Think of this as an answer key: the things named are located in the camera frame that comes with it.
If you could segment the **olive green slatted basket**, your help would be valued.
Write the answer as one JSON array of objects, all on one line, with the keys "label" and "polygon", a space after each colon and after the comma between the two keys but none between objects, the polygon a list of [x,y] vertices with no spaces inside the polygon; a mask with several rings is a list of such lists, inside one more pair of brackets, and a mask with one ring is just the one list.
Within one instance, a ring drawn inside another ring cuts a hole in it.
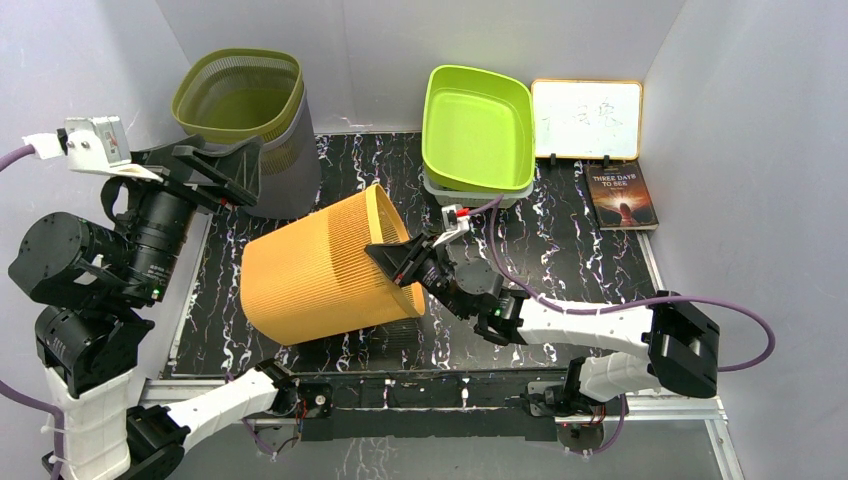
[{"label": "olive green slatted basket", "polygon": [[298,60],[284,52],[228,48],[207,54],[188,71],[171,103],[188,134],[229,145],[260,136],[262,173],[289,169],[298,154],[283,139],[304,96]]}]

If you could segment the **orange slatted plastic basket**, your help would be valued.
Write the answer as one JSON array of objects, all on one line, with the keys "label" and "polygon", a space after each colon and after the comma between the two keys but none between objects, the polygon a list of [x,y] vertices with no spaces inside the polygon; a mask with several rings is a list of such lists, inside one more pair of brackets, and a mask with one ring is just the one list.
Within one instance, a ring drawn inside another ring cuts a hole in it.
[{"label": "orange slatted plastic basket", "polygon": [[423,288],[394,284],[365,251],[409,238],[385,190],[371,185],[250,241],[240,264],[243,313],[283,346],[418,318]]}]

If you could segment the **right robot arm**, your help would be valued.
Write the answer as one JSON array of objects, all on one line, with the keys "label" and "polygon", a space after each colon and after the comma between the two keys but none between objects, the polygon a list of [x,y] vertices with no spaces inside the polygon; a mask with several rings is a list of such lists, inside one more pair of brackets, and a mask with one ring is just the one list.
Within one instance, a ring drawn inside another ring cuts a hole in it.
[{"label": "right robot arm", "polygon": [[425,235],[364,249],[389,281],[420,286],[455,317],[475,320],[474,332],[507,346],[571,344],[605,350],[570,362],[564,383],[529,404],[547,415],[590,413],[625,393],[665,388],[710,398],[717,393],[720,329],[692,302],[666,292],[647,304],[604,306],[532,300],[510,288],[489,262],[455,262]]}]

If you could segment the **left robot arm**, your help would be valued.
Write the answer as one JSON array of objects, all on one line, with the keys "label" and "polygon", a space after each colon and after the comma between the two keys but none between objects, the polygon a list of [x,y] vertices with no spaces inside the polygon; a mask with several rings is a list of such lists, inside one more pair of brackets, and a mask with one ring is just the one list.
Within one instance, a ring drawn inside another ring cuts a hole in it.
[{"label": "left robot arm", "polygon": [[129,152],[82,133],[50,137],[64,154],[107,177],[103,227],[68,212],[46,215],[22,239],[11,280],[42,305],[34,330],[49,401],[9,386],[2,394],[46,412],[54,479],[163,479],[202,440],[251,415],[290,416],[298,383],[279,362],[258,366],[194,398],[144,407],[130,402],[138,348],[154,328],[140,310],[161,301],[195,214],[254,205],[263,143],[252,137],[210,148],[194,135]]}]

